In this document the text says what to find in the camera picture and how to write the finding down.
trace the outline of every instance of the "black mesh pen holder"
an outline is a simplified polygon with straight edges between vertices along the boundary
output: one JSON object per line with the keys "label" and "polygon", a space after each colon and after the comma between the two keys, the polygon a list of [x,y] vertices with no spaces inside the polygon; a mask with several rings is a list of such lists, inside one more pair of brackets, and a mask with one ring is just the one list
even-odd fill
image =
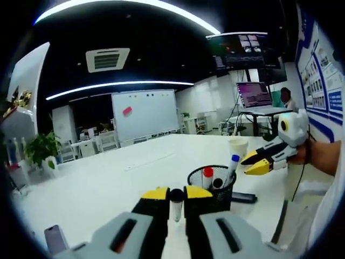
{"label": "black mesh pen holder", "polygon": [[223,184],[220,188],[213,188],[211,185],[208,191],[212,193],[213,197],[216,198],[219,202],[221,210],[230,210],[231,199],[232,199],[232,189],[233,185],[236,182],[236,173],[233,172],[231,175],[230,183],[227,186],[224,186],[226,183],[226,178],[229,173],[228,166],[203,166],[193,172],[191,172],[187,177],[187,183],[189,185],[195,185],[202,187],[203,185],[203,170],[207,167],[213,169],[213,181],[215,179],[221,179]]}

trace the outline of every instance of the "laptop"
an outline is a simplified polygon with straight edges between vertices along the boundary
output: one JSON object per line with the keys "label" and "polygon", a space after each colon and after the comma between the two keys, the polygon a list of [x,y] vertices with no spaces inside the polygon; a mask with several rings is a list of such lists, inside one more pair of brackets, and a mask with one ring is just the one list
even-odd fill
{"label": "laptop", "polygon": [[244,112],[260,115],[289,111],[283,107],[273,107],[266,84],[263,82],[236,83]]}

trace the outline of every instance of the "air conditioner vent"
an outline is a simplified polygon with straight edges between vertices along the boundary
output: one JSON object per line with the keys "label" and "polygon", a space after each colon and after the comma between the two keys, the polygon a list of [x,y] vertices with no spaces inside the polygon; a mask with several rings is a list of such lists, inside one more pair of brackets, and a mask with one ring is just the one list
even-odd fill
{"label": "air conditioner vent", "polygon": [[106,49],[87,51],[86,63],[90,73],[123,69],[129,49]]}

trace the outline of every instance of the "black phone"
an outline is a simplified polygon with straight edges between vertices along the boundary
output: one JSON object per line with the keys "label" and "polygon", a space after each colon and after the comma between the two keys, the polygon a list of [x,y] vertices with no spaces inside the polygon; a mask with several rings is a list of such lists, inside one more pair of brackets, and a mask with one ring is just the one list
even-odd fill
{"label": "black phone", "polygon": [[239,203],[256,203],[258,198],[255,194],[232,192],[231,201]]}
{"label": "black phone", "polygon": [[68,249],[65,236],[58,225],[45,229],[44,236],[51,255],[56,255]]}

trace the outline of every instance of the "screen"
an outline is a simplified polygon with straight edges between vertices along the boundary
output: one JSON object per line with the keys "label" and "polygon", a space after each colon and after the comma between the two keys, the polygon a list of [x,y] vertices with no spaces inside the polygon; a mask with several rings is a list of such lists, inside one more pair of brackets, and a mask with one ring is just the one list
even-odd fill
{"label": "screen", "polygon": [[278,58],[280,68],[276,69],[258,69],[260,82],[265,82],[266,85],[273,85],[287,81],[285,65],[281,58]]}
{"label": "screen", "polygon": [[237,89],[245,108],[272,105],[265,83],[237,83]]}
{"label": "screen", "polygon": [[265,32],[232,32],[206,38],[217,70],[279,67]]}

